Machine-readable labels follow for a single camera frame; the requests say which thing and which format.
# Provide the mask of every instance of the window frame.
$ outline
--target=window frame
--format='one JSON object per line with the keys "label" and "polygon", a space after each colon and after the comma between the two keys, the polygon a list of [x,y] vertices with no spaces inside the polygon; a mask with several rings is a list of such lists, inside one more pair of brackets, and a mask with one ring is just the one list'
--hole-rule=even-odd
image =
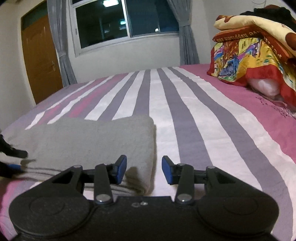
{"label": "window frame", "polygon": [[179,32],[156,32],[156,33],[151,33],[151,34],[143,34],[143,35],[136,35],[136,36],[131,36],[129,24],[130,24],[130,19],[128,18],[127,14],[127,8],[126,8],[126,0],[121,0],[122,7],[123,7],[123,15],[126,21],[126,31],[127,31],[127,37],[122,37],[118,39],[112,39],[112,40],[107,40],[101,43],[97,43],[85,48],[81,48],[80,45],[80,38],[79,38],[79,31],[78,31],[78,24],[77,24],[77,18],[76,18],[76,8],[83,6],[85,4],[89,4],[91,2],[95,2],[98,0],[82,0],[78,3],[72,4],[72,0],[68,0],[68,5],[69,5],[69,15],[70,15],[70,25],[71,25],[71,33],[72,33],[72,39],[73,39],[73,46],[74,46],[74,53],[75,57],[78,57],[79,55],[93,51],[95,49],[109,46],[109,45],[115,45],[115,44],[122,44],[124,42],[129,42],[129,41],[138,41],[140,39],[146,39],[146,38],[153,38],[153,37],[165,37],[165,36],[178,36]]}

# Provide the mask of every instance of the gray curtain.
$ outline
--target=gray curtain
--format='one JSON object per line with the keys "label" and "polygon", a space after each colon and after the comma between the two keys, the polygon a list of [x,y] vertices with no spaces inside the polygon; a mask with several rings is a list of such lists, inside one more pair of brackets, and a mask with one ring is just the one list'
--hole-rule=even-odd
{"label": "gray curtain", "polygon": [[196,45],[189,23],[191,0],[167,0],[179,23],[180,64],[199,64]]}
{"label": "gray curtain", "polygon": [[59,56],[64,87],[77,83],[68,56],[66,2],[66,0],[47,0],[49,25],[54,45]]}

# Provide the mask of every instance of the door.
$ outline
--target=door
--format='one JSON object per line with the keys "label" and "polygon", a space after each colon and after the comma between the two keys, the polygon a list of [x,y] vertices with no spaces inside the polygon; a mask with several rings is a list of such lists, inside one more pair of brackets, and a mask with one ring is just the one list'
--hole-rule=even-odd
{"label": "door", "polygon": [[22,30],[22,49],[36,104],[63,88],[48,16]]}

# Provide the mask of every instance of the striped bed sheet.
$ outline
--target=striped bed sheet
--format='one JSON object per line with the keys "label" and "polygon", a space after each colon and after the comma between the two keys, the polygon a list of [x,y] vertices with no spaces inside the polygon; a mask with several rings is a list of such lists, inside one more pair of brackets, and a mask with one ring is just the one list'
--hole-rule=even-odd
{"label": "striped bed sheet", "polygon": [[[280,208],[273,235],[294,240],[296,120],[258,94],[206,75],[208,68],[152,69],[71,85],[38,104],[3,134],[63,117],[110,121],[149,115],[156,125],[157,147],[152,196],[174,197],[176,192],[162,173],[163,155],[199,170],[217,166],[271,195]],[[18,193],[32,185],[14,182],[11,185]],[[8,237],[14,235],[7,217],[15,193],[7,189],[2,199],[0,228]],[[203,194],[203,186],[196,185],[196,198]]]}

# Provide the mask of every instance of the curtain tieback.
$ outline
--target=curtain tieback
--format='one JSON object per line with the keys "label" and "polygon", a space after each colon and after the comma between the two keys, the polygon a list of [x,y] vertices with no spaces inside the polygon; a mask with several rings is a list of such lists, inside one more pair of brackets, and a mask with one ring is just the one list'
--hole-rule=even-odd
{"label": "curtain tieback", "polygon": [[190,26],[189,20],[180,21],[179,27]]}
{"label": "curtain tieback", "polygon": [[59,53],[59,58],[63,57],[64,55],[66,55],[66,52],[60,52]]}

